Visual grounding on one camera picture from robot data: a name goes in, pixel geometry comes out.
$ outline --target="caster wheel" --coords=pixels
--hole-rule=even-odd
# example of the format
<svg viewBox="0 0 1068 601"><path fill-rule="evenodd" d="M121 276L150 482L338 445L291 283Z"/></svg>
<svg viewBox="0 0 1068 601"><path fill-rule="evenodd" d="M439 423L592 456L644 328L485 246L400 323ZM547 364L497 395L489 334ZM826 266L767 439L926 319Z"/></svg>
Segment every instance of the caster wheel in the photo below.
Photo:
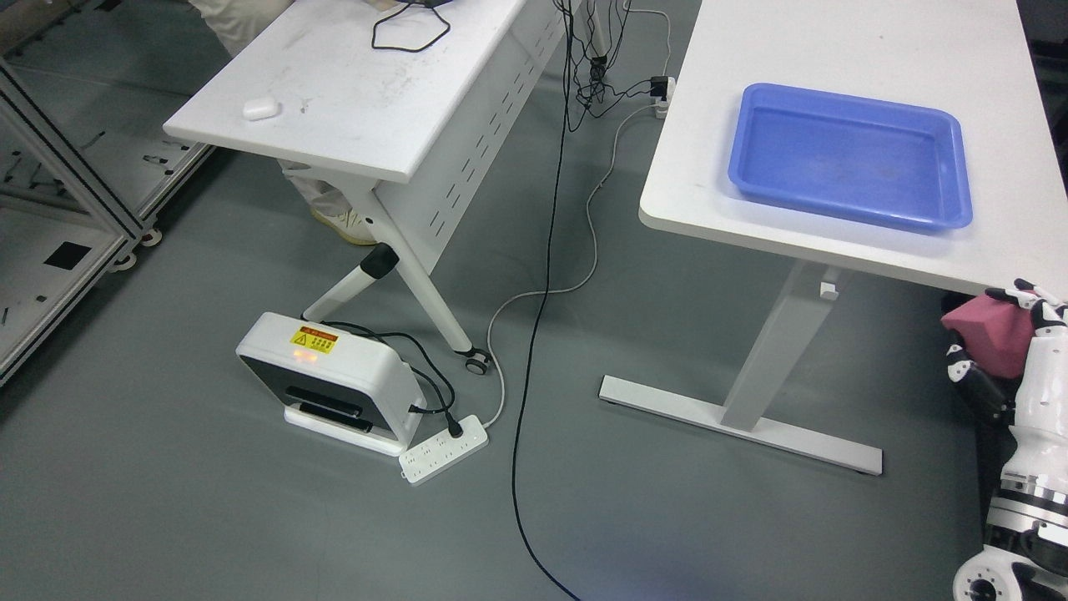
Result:
<svg viewBox="0 0 1068 601"><path fill-rule="evenodd" d="M163 239L163 232L159 231L159 227L153 227L141 236L141 246L153 247L159 243Z"/></svg>
<svg viewBox="0 0 1068 601"><path fill-rule="evenodd" d="M111 268L109 268L108 271L112 273L116 271L125 271L126 269L132 267L135 264L137 264L137 255L130 252L126 256L123 256L122 258L112 263Z"/></svg>
<svg viewBox="0 0 1068 601"><path fill-rule="evenodd" d="M486 376L489 371L489 354L482 349L474 349L474 353L468 358L468 361L464 364L468 368L468 371L475 376Z"/></svg>

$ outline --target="blue tray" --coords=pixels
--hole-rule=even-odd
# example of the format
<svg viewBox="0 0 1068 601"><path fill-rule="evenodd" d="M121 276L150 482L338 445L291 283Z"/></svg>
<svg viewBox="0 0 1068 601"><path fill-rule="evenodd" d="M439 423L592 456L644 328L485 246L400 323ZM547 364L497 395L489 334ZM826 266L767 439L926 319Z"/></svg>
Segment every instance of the blue tray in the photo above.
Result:
<svg viewBox="0 0 1068 601"><path fill-rule="evenodd" d="M907 230L972 220L960 124L930 108L754 83L727 173L786 208Z"/></svg>

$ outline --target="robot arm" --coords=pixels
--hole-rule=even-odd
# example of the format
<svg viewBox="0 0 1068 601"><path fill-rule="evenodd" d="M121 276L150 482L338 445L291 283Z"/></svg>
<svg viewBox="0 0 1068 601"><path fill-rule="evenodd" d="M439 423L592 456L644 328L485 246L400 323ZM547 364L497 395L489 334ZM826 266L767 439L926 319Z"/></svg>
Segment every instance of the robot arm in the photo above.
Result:
<svg viewBox="0 0 1068 601"><path fill-rule="evenodd" d="M1059 299L1024 280L988 295L1031 314L1034 338L1014 404L955 339L951 379L988 424L1008 426L1018 447L990 503L981 553L958 570L958 601L1068 599L1068 325Z"/></svg>

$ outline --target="pink block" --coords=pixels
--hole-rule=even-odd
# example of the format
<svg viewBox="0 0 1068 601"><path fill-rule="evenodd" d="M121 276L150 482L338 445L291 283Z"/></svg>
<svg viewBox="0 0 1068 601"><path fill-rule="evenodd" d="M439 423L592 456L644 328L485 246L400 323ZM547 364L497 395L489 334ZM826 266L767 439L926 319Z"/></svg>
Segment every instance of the pink block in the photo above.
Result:
<svg viewBox="0 0 1068 601"><path fill-rule="evenodd" d="M960 333L968 353L987 374L1000 378L1023 375L1027 348L1035 335L1028 312L979 295L946 314L942 326Z"/></svg>

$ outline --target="warning label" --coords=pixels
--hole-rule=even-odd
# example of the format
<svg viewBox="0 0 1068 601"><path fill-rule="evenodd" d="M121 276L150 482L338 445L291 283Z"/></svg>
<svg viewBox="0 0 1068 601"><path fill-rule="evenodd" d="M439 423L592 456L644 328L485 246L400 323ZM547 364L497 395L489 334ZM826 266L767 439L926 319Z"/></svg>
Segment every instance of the warning label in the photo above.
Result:
<svg viewBox="0 0 1068 601"><path fill-rule="evenodd" d="M308 328L305 326L301 327L301 329L297 331L297 334L293 335L289 343L293 343L298 347L311 349L312 351L329 353L333 349L334 343L337 343L337 336L328 332L315 330L314 328Z"/></svg>

